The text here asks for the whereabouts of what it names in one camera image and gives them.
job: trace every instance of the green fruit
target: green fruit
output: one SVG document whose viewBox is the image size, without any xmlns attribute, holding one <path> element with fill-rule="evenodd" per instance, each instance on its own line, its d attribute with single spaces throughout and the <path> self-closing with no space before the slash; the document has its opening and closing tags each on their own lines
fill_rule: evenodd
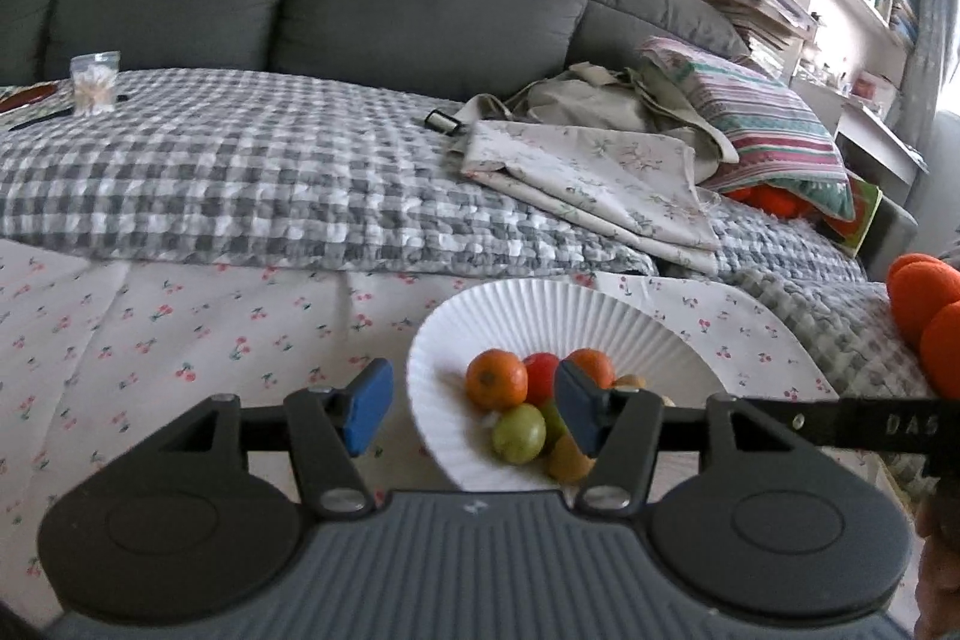
<svg viewBox="0 0 960 640">
<path fill-rule="evenodd" d="M 534 405 L 518 405 L 493 427 L 493 452 L 511 464 L 533 461 L 544 450 L 546 422 Z"/>
<path fill-rule="evenodd" d="M 566 424 L 563 423 L 563 418 L 560 417 L 560 410 L 557 410 L 557 403 L 552 399 L 540 405 L 539 411 L 544 415 L 544 423 L 546 423 L 544 453 L 549 453 L 553 450 L 553 446 L 557 444 L 557 440 L 566 434 Z"/>
</svg>

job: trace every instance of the curtain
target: curtain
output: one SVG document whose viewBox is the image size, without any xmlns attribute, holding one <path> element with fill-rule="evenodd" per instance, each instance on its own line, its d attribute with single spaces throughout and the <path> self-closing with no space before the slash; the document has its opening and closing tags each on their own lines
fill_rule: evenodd
<svg viewBox="0 0 960 640">
<path fill-rule="evenodd" d="M 907 58 L 893 128 L 908 145 L 928 150 L 940 90 L 957 67 L 960 0 L 915 0 L 917 44 Z"/>
</svg>

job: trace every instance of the sofa armrest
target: sofa armrest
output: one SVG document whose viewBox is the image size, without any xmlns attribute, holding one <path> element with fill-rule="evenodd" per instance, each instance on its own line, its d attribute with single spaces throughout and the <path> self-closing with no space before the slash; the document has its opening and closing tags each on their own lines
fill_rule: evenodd
<svg viewBox="0 0 960 640">
<path fill-rule="evenodd" d="M 887 269 L 917 236 L 917 221 L 904 208 L 883 196 L 874 222 L 860 249 L 860 261 L 870 280 L 886 279 Z"/>
</svg>

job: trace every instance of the striped pillow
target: striped pillow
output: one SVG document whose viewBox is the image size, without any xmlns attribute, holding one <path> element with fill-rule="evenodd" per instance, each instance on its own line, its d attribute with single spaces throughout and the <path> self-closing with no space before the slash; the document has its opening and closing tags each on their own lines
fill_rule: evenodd
<svg viewBox="0 0 960 640">
<path fill-rule="evenodd" d="M 825 215 L 853 218 L 853 193 L 829 131 L 795 92 L 716 55 L 672 39 L 641 48 L 740 156 L 702 183 L 721 194 L 767 183 L 790 191 Z"/>
</svg>

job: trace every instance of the book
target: book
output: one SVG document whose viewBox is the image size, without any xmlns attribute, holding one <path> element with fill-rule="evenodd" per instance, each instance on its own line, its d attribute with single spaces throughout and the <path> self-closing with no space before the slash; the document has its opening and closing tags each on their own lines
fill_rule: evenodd
<svg viewBox="0 0 960 640">
<path fill-rule="evenodd" d="M 856 175 L 851 175 L 850 187 L 853 191 L 853 220 L 837 220 L 824 215 L 817 221 L 816 229 L 848 256 L 856 258 L 877 216 L 883 193 L 880 188 Z"/>
</svg>

